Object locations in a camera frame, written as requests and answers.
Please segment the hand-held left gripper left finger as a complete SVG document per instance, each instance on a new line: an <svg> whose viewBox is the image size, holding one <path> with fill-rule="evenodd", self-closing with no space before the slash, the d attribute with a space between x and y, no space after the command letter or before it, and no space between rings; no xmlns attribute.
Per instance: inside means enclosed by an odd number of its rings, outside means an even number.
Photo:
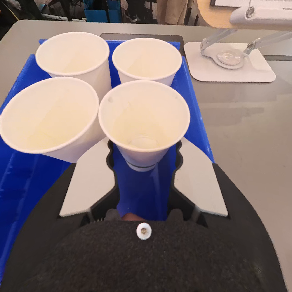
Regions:
<svg viewBox="0 0 292 292"><path fill-rule="evenodd" d="M113 170L112 143L103 138L77 161L60 217L86 213L91 220L103 221L119 203L119 188Z"/></svg>

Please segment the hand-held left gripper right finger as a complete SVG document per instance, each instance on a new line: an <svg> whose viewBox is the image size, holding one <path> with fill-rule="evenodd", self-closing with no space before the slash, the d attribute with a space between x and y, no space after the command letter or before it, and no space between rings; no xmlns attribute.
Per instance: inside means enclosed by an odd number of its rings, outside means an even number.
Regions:
<svg viewBox="0 0 292 292"><path fill-rule="evenodd" d="M214 171L213 162L188 140L176 145L176 169L169 192L169 214L182 212L184 220L201 214L228 217L228 210Z"/></svg>

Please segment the blue plastic bin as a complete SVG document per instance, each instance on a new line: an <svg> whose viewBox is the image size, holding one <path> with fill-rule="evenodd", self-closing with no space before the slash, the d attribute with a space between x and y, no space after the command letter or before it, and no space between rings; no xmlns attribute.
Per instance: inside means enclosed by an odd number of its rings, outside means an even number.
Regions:
<svg viewBox="0 0 292 292"><path fill-rule="evenodd" d="M171 87L184 97L191 113L185 138L214 162L184 56ZM114 170L121 199L118 210L121 214L133 212L145 219L166 219L170 182L175 170L176 147L171 147L158 163L154 177L151 176L153 171L138 173L132 170L118 148L114 146L113 149ZM68 168L69 162L15 151L1 139L1 280L13 244L27 217Z"/></svg>

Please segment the white paper cup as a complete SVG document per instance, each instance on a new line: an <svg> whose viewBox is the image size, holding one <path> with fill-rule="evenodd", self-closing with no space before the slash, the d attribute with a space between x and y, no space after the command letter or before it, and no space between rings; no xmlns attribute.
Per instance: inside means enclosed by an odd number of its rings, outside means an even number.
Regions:
<svg viewBox="0 0 292 292"><path fill-rule="evenodd" d="M1 113L0 132L14 150L69 163L105 138L99 98L87 82L48 78L16 94Z"/></svg>
<svg viewBox="0 0 292 292"><path fill-rule="evenodd" d="M68 32L45 40L36 50L38 66L51 77L73 77L87 82L99 102L112 89L110 49L101 37L87 32Z"/></svg>
<svg viewBox="0 0 292 292"><path fill-rule="evenodd" d="M187 132L190 110L180 93L154 81L110 90L98 111L101 129L134 171L153 170Z"/></svg>
<svg viewBox="0 0 292 292"><path fill-rule="evenodd" d="M112 62L121 84L154 81L171 86L182 65L182 56L172 44L154 38L135 38L119 44Z"/></svg>

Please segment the instruction sheet on tablet stand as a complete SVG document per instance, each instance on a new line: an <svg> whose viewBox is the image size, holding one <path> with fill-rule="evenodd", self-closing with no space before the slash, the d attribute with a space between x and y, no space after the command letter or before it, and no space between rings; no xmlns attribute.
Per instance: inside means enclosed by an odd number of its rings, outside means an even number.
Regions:
<svg viewBox="0 0 292 292"><path fill-rule="evenodd" d="M291 9L264 6L217 7L210 1L196 1L199 16L218 30L202 40L184 45L191 76L202 82L273 82L275 73L259 49L291 39ZM266 29L277 32L249 43L224 43L239 29Z"/></svg>

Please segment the blue fabric bag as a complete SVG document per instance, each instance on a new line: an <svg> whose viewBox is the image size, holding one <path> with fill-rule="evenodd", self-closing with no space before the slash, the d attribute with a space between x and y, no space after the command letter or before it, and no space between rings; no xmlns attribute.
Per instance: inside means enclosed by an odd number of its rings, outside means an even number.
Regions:
<svg viewBox="0 0 292 292"><path fill-rule="evenodd" d="M120 0L84 0L83 3L87 22L122 23Z"/></svg>

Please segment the beige hanging coat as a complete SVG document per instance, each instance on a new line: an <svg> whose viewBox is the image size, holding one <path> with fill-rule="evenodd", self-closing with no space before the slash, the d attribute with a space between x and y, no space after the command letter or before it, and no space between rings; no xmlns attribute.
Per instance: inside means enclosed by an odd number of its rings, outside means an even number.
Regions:
<svg viewBox="0 0 292 292"><path fill-rule="evenodd" d="M158 24L184 25L187 9L194 0L157 0Z"/></svg>

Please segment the printed instruction sheet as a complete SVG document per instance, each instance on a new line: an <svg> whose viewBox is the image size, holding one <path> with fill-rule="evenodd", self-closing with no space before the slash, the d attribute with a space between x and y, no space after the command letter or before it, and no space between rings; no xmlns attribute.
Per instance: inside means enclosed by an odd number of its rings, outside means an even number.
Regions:
<svg viewBox="0 0 292 292"><path fill-rule="evenodd" d="M217 7L239 8L239 7L248 7L249 4L253 6L264 6L264 7L275 8L275 9L292 9L291 0L211 0L210 1L210 6L217 6Z"/></svg>

